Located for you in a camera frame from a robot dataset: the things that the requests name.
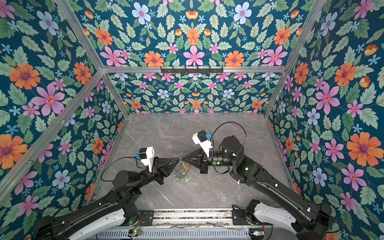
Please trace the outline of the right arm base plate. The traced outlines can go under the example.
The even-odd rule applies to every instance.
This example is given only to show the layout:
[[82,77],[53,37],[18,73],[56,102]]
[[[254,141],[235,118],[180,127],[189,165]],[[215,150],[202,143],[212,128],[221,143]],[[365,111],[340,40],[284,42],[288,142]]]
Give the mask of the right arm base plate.
[[264,226],[266,223],[258,220],[253,214],[247,212],[246,209],[237,205],[232,205],[232,222],[234,226]]

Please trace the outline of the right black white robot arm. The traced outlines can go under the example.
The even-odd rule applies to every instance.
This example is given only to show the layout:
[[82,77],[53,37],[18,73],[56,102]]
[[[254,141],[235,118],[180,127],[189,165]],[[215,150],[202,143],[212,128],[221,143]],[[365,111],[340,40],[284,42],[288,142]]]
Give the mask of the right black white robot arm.
[[330,206],[306,200],[282,184],[245,155],[244,145],[235,136],[224,138],[218,151],[213,150],[214,145],[209,139],[202,142],[194,136],[193,141],[200,149],[181,157],[182,161],[200,169],[202,174],[206,174],[210,166],[227,167],[230,176],[239,184],[256,189],[279,205],[270,207],[260,201],[251,201],[245,210],[249,218],[290,231],[299,240],[326,238],[331,220]]

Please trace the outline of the metal keyring with red handle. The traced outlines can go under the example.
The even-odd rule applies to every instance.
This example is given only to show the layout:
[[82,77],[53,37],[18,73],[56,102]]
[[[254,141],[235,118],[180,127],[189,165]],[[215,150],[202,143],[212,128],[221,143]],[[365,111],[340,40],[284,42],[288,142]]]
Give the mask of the metal keyring with red handle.
[[175,169],[175,178],[181,182],[189,177],[189,169],[184,162],[179,162]]

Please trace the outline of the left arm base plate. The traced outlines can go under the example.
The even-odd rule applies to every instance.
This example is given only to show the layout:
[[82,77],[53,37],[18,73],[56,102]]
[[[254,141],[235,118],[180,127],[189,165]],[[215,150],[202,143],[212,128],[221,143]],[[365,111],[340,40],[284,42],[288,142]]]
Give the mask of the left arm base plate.
[[154,210],[139,210],[134,216],[130,219],[130,226],[138,227],[152,226],[154,220],[155,211]]

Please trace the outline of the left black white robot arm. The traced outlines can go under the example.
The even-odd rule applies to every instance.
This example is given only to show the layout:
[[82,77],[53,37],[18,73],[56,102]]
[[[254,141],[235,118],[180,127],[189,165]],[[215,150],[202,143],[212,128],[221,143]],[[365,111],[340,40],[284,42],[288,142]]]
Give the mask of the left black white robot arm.
[[102,198],[61,217],[43,217],[35,227],[33,240],[83,240],[106,229],[140,225],[141,216],[135,202],[141,188],[151,182],[164,183],[181,158],[155,158],[153,170],[121,170],[112,180],[113,188]]

